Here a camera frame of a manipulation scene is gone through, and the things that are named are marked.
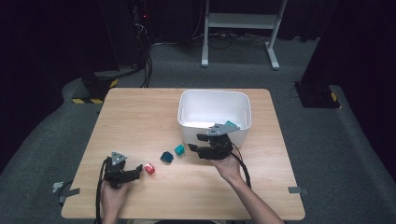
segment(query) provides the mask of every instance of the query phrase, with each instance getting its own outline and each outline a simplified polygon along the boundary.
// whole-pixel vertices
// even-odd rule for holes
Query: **red cube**
[[[145,165],[145,169],[150,175],[154,174],[154,172],[155,172],[155,168],[153,165],[151,165],[151,163],[147,163]]]

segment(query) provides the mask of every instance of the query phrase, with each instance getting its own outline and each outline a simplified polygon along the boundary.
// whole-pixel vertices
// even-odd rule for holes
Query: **black and yellow tape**
[[[102,99],[92,99],[92,98],[73,98],[72,99],[73,103],[75,104],[102,104],[104,100]]]
[[[332,100],[333,100],[334,102],[337,102],[337,96],[335,96],[334,92],[332,92]]]
[[[116,87],[117,83],[119,83],[118,79],[112,81],[111,84],[110,84],[110,89]]]

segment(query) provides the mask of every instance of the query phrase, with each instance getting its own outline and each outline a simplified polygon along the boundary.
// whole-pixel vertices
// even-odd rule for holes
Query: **metal stand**
[[[279,69],[274,53],[274,44],[277,31],[282,21],[283,12],[288,0],[282,0],[280,10],[276,15],[258,15],[258,14],[234,14],[234,13],[209,13],[209,0],[206,0],[205,9],[205,28],[204,28],[204,44],[202,48],[202,67],[209,66],[208,54],[208,37],[209,27],[222,28],[248,28],[248,29],[268,29],[273,30],[270,42],[265,42],[265,49],[271,61],[274,70]]]

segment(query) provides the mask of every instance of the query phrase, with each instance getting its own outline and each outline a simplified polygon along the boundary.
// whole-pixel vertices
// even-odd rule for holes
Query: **hand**
[[[233,150],[233,154],[238,155],[236,149]],[[239,161],[233,155],[229,155],[227,158],[221,161],[209,161],[216,167],[216,169],[218,169],[221,177],[229,184],[235,181],[243,180]]]
[[[101,190],[101,204],[103,207],[103,223],[116,223],[120,210],[126,199],[126,193],[131,182],[125,183],[120,189],[113,189],[108,181],[103,181]]]

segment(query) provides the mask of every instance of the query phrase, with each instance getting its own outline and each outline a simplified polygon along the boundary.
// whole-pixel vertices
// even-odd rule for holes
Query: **white plastic bin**
[[[206,134],[215,123],[235,124],[240,130],[228,133],[231,141],[241,147],[251,125],[250,101],[238,91],[188,90],[180,98],[177,121],[184,144],[208,147],[196,134]]]

